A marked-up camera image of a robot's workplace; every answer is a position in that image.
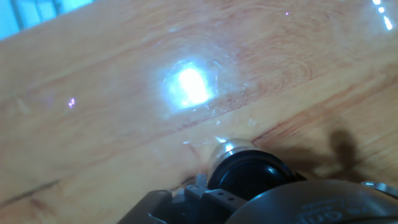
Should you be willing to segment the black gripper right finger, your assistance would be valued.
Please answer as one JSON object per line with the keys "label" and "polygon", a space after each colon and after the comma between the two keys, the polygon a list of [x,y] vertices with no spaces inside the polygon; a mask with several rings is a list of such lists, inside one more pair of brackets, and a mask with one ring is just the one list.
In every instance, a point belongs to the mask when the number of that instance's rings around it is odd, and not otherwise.
{"label": "black gripper right finger", "polygon": [[[306,172],[296,172],[295,176],[298,180],[323,180],[322,177],[317,177],[313,174],[309,174]],[[387,185],[385,183],[373,182],[373,181],[361,181],[357,182],[357,184],[368,187],[370,189],[380,191],[392,198],[397,198],[397,188]]]}

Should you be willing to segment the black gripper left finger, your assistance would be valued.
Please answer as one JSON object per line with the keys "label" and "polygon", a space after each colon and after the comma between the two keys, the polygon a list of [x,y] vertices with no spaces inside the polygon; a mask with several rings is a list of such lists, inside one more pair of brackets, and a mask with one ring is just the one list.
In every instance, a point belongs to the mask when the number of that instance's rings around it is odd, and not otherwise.
{"label": "black gripper left finger", "polygon": [[226,190],[209,190],[205,174],[175,192],[154,190],[142,198],[118,224],[226,223],[246,201]]}

